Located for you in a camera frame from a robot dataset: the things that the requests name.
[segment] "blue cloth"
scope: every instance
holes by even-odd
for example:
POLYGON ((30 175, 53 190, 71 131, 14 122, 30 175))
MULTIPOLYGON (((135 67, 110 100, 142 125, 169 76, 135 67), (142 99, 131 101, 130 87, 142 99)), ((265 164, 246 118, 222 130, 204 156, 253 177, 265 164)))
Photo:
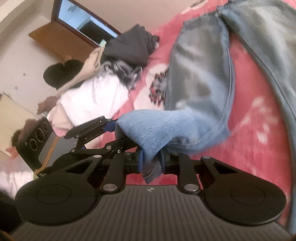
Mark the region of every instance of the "blue cloth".
POLYGON ((116 121, 117 120, 112 120, 107 123, 105 127, 103 127, 103 131, 105 132, 114 132, 115 131, 115 126, 116 126, 116 121))
POLYGON ((117 121, 116 137, 127 135, 143 149, 143 168, 164 146, 192 154, 229 136, 234 70, 228 47, 216 12, 184 23, 169 65, 168 111, 135 110, 117 121))
POLYGON ((242 0, 184 22, 171 54, 165 109, 136 110, 117 122, 149 165, 164 147, 191 153, 228 137, 234 96, 230 28, 266 75, 286 124, 293 168, 288 230, 296 233, 296 11, 279 0, 242 0))

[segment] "wooden window frame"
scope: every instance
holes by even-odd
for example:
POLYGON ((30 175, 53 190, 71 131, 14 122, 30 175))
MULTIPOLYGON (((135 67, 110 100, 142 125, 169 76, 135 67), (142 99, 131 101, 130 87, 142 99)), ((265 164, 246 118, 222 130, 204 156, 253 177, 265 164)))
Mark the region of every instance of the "wooden window frame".
MULTIPOLYGON (((96 18, 97 20, 99 20, 100 22, 102 22, 106 27, 110 28, 112 31, 114 31, 118 35, 121 34, 116 28, 114 28, 113 26, 111 26, 104 19, 101 19, 98 15, 96 15, 95 13, 93 13, 92 11, 90 11, 89 9, 85 8, 84 6, 82 6, 80 3, 76 2, 75 0, 68 0, 68 1, 74 3, 76 6, 78 6, 82 10, 86 11, 88 14, 90 14, 91 16, 93 16, 94 18, 96 18)), ((97 44, 94 41, 90 40, 87 36, 85 36, 84 34, 80 33, 77 29, 71 27, 69 24, 67 24, 63 20, 59 19, 59 12, 60 12, 60 9, 61 9, 61 5, 62 5, 62 0, 54 0, 54 6, 53 6, 53 9, 52 9, 52 19, 51 19, 51 21, 52 22, 54 21, 54 22, 59 23, 64 28, 70 30, 72 33, 74 33, 76 36, 78 36, 79 38, 81 38, 83 41, 87 42, 92 47, 97 48, 99 46, 99 44, 97 44)))

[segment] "jeans seam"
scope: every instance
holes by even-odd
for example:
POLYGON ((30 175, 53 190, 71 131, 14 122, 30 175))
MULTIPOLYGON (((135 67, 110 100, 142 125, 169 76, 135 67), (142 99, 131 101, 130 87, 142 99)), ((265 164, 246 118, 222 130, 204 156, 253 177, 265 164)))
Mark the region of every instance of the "jeans seam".
MULTIPOLYGON (((227 32, 227 38, 226 39, 229 42, 229 33, 228 33, 227 29, 226 29, 226 32, 227 32)), ((228 107, 228 104, 229 104, 229 101, 230 101, 231 89, 232 89, 232 83, 233 83, 233 77, 232 77, 232 71, 231 71, 232 64, 231 64, 231 57, 230 57, 230 53, 229 53, 229 45, 228 44, 227 44, 227 53, 228 53, 228 63, 229 63, 230 85, 229 85, 228 97, 227 97, 227 100, 226 100, 226 103, 225 103, 225 107, 223 108, 222 116, 219 119, 218 124, 212 126, 211 129, 206 134, 204 134, 203 136, 201 136, 201 138, 199 138, 199 139, 197 139, 195 141, 190 141, 187 144, 181 144, 179 142, 169 142, 169 144, 179 144, 179 145, 182 145, 182 146, 196 145, 196 144, 202 142, 205 138, 208 138, 209 136, 211 136, 213 134, 213 132, 216 132, 220 128, 222 128, 223 120, 225 119, 225 116, 226 116, 225 109, 226 109, 226 107, 228 107)))
MULTIPOLYGON (((179 38, 180 38, 182 35, 183 35, 183 29, 181 30, 181 32, 180 32, 180 34, 179 34, 179 36, 178 36, 178 39, 176 40, 176 43, 178 42, 179 38)), ((171 53, 171 55, 172 55, 172 59, 171 59, 171 62, 170 62, 170 64, 169 64, 169 66, 168 66, 167 89, 169 90, 169 96, 168 96, 168 100, 169 100, 169 101, 167 102, 168 106, 167 106, 167 107, 165 106, 165 109, 167 109, 167 110, 169 110, 169 108, 170 108, 170 100, 171 100, 171 98, 170 98, 170 96, 171 96, 170 78, 171 78, 171 76, 172 76, 172 66, 173 66, 174 59, 175 59, 176 43, 175 43, 174 46, 173 46, 173 51, 172 51, 172 53, 171 53)))
POLYGON ((272 78, 274 79, 274 81, 275 81, 275 83, 276 83, 278 89, 280 90, 280 92, 281 92, 281 94, 282 94, 282 96, 283 96, 285 102, 287 103, 287 105, 288 105, 290 111, 292 112, 293 117, 294 117, 294 120, 296 120, 296 116, 295 116, 295 114, 294 114, 294 112, 293 112, 293 110, 292 110, 292 107, 291 107, 290 102, 287 100, 286 96, 285 96, 284 93, 283 93, 282 88, 280 87, 278 81, 276 80, 276 78, 274 77, 274 75, 272 74, 272 72, 270 71, 270 69, 269 69, 269 68, 267 67, 267 65, 261 60, 261 58, 256 54, 256 52, 253 50, 253 48, 251 48, 251 47, 247 44, 247 42, 244 40, 244 38, 243 38, 241 35, 239 35, 238 33, 236 33, 236 34, 240 37, 240 39, 244 42, 244 44, 248 46, 249 50, 252 51, 252 53, 257 57, 257 59, 261 62, 261 64, 262 64, 262 65, 266 68, 266 70, 270 73, 270 75, 271 75, 272 78))

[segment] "black circular pad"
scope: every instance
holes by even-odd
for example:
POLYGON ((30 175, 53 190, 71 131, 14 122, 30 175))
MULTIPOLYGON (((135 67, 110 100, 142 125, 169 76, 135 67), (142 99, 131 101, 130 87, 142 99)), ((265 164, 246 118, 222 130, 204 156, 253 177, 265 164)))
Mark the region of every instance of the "black circular pad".
POLYGON ((284 210, 281 189, 248 173, 221 175, 205 190, 205 202, 219 217, 242 225, 276 220, 284 210))
POLYGON ((80 175, 54 172, 24 185, 15 197, 22 219, 39 225, 69 223, 96 203, 93 187, 80 175))

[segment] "pink blanket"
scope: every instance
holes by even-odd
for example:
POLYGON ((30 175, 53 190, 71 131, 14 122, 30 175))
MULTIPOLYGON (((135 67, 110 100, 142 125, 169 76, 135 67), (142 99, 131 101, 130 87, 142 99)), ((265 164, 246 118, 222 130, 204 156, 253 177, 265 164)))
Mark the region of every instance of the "pink blanket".
MULTIPOLYGON (((169 23, 153 32, 160 36, 160 46, 150 56, 140 82, 114 119, 133 109, 157 109, 150 104, 149 85, 156 70, 162 71, 168 65, 171 48, 179 35, 183 21, 213 11, 217 5, 225 3, 224 0, 201 0, 200 4, 176 15, 169 23)), ((296 0, 288 3, 296 6, 296 0)), ((231 135, 220 145, 192 158, 212 156, 279 186, 287 197, 287 206, 281 218, 281 224, 284 225, 289 211, 292 186, 292 165, 285 125, 274 95, 256 63, 234 34, 231 35, 230 44, 236 75, 235 99, 229 119, 231 135)), ((105 133, 98 148, 114 139, 114 133, 105 133)), ((162 175, 151 185, 176 182, 176 176, 162 175)), ((126 183, 145 185, 142 176, 136 174, 129 175, 126 183)))

